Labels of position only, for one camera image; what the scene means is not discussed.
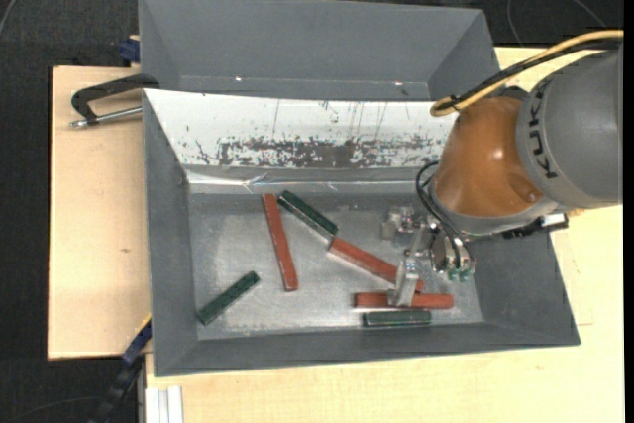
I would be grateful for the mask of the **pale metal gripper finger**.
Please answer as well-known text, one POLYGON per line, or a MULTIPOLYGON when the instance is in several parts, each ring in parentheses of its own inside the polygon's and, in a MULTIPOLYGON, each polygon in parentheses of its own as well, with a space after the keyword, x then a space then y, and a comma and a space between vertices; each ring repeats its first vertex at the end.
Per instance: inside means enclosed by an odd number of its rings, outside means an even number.
POLYGON ((394 307, 409 307, 421 281, 420 273, 420 262, 401 261, 396 270, 394 288, 387 292, 388 304, 394 307))
POLYGON ((389 207, 380 225, 380 238, 393 240, 397 234, 412 234, 419 227, 413 207, 389 207))

